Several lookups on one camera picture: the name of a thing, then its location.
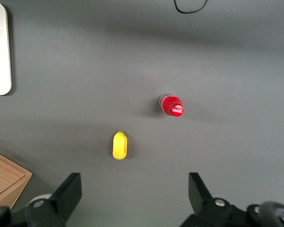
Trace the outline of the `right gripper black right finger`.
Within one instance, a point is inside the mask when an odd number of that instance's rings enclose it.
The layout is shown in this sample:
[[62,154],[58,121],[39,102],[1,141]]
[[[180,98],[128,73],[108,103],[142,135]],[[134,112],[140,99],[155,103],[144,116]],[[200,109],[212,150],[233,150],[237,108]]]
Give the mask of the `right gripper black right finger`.
[[214,198],[199,173],[189,173],[188,197],[193,209],[182,227],[261,227],[255,208],[257,204],[240,210],[222,198]]

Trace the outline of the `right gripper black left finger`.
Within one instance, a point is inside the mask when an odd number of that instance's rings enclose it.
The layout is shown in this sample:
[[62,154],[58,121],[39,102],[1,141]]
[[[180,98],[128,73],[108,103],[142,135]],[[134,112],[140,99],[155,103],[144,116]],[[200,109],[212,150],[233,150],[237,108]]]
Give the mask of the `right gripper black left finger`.
[[0,206],[0,227],[65,227],[81,198],[81,175],[71,173],[54,193],[33,198],[17,212]]

